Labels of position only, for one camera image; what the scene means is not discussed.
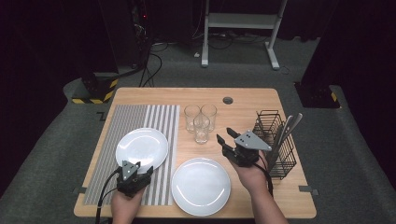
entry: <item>round plate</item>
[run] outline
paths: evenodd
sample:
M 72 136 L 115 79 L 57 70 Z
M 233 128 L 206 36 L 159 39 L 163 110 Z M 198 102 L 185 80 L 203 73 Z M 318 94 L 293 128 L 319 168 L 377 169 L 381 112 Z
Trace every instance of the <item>round plate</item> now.
M 198 217 L 217 213 L 230 197 L 230 177 L 216 161 L 196 158 L 181 164 L 172 179 L 177 205 Z
M 136 164 L 140 161 L 138 174 L 145 174 L 154 166 L 157 169 L 168 155 L 168 141 L 158 130 L 141 128 L 133 130 L 122 137 L 116 149 L 116 161 L 122 166 L 122 161 Z

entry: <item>gray carpet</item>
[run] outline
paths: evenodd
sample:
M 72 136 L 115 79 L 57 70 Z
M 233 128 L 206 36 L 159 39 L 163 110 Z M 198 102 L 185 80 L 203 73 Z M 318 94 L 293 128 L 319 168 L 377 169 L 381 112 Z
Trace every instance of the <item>gray carpet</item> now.
M 276 89 L 286 115 L 304 114 L 293 139 L 308 185 L 319 192 L 313 196 L 317 216 L 290 219 L 290 223 L 396 223 L 396 193 L 362 138 L 342 89 L 331 86 L 342 108 L 304 108 L 300 103 L 293 83 L 301 80 L 317 43 L 302 43 L 298 38 L 277 40 L 279 71 L 272 70 L 262 42 L 209 49 L 207 68 L 200 66 L 201 58 L 193 57 L 195 52 L 201 53 L 200 47 L 155 46 L 152 52 L 161 57 L 163 65 L 153 85 Z M 221 48 L 227 43 L 211 44 Z M 159 65 L 160 61 L 150 56 L 151 74 Z M 140 78 L 141 72 L 122 77 L 117 88 L 137 87 Z M 1 198 L 0 223 L 94 222 L 94 218 L 74 215 L 78 197 L 74 189 L 83 182 L 104 125 L 97 112 L 106 114 L 111 101 L 103 105 L 71 103 L 78 83 L 75 80 L 64 87 L 69 103 L 38 140 Z M 134 223 L 195 221 L 138 218 Z M 221 221 L 237 222 L 253 223 L 251 219 Z M 218 222 L 208 219 L 205 223 Z

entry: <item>white metal stand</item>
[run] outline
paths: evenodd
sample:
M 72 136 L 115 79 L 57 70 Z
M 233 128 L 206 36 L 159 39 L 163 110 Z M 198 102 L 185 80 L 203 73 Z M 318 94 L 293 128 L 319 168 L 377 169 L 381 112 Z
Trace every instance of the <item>white metal stand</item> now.
M 265 49 L 267 50 L 273 69 L 278 70 L 280 68 L 274 53 L 274 43 L 288 0 L 282 0 L 280 9 L 276 15 L 209 13 L 209 1 L 206 0 L 205 8 L 202 67 L 209 66 L 208 29 L 209 27 L 222 27 L 273 30 L 270 41 L 265 42 Z

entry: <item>wooden table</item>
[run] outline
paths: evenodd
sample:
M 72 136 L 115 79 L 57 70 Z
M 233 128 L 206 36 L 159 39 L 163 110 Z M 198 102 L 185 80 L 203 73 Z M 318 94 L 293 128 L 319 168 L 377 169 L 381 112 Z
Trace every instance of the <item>wooden table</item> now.
M 232 97 L 233 103 L 223 103 L 224 97 Z M 87 188 L 92 178 L 106 132 L 112 119 L 116 105 L 180 105 L 177 163 L 176 168 L 192 158 L 205 157 L 219 162 L 231 179 L 231 195 L 229 201 L 216 214 L 209 217 L 250 218 L 253 217 L 250 197 L 241 185 L 238 176 L 221 154 L 221 146 L 216 139 L 216 133 L 226 142 L 234 146 L 233 139 L 226 133 L 226 128 L 233 128 L 238 133 L 252 130 L 257 118 L 257 112 L 263 109 L 278 110 L 285 120 L 282 104 L 276 90 L 273 89 L 235 89 L 235 88 L 119 88 L 108 111 L 105 126 L 102 130 L 91 165 L 82 187 Z M 193 140 L 193 134 L 186 131 L 183 110 L 186 105 L 213 104 L 218 108 L 216 128 L 209 135 L 209 141 L 198 145 Z M 297 154 L 293 151 L 297 164 L 282 180 L 274 179 L 274 195 L 277 204 L 287 218 L 312 218 L 317 211 L 310 192 L 299 191 L 299 186 L 307 186 L 303 168 Z M 96 206 L 84 205 L 84 194 L 78 195 L 75 214 L 78 217 L 95 217 Z M 181 210 L 176 203 L 169 206 L 142 205 L 138 217 L 194 217 Z M 110 206 L 102 208 L 102 217 L 111 217 Z

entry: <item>black base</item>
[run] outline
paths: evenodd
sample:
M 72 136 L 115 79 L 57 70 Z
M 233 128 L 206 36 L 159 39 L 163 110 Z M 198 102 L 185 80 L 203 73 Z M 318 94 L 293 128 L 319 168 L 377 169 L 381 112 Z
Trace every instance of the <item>black base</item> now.
M 340 108 L 337 97 L 327 88 L 314 88 L 301 85 L 300 82 L 294 83 L 294 87 L 300 96 L 303 107 L 312 108 Z
M 97 85 L 94 88 L 87 88 L 87 83 L 82 80 L 77 86 L 72 101 L 75 104 L 103 104 L 107 103 L 117 85 L 118 80 L 114 78 L 97 79 Z

